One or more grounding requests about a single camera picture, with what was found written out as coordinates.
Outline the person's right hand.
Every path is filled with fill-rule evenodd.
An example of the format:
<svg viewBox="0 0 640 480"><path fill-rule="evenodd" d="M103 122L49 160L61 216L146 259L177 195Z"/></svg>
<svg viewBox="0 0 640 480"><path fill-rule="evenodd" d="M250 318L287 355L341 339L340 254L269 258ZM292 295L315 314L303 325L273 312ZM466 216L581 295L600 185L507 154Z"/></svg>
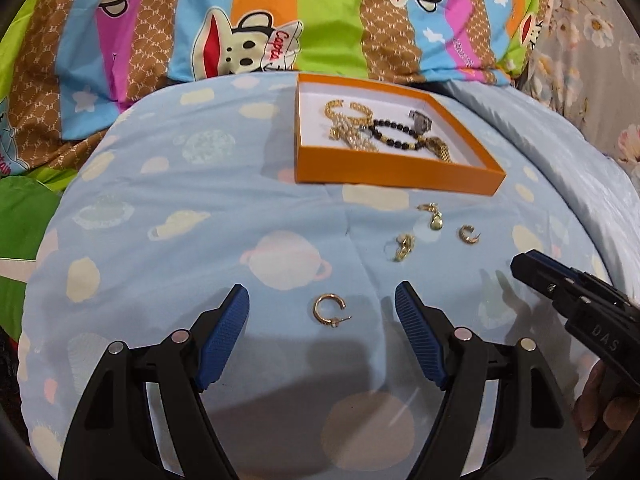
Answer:
<svg viewBox="0 0 640 480"><path fill-rule="evenodd" d="M613 385L616 378L599 360L574 404L573 420L590 468L608 459L639 413L639 389L622 382Z"/></svg>

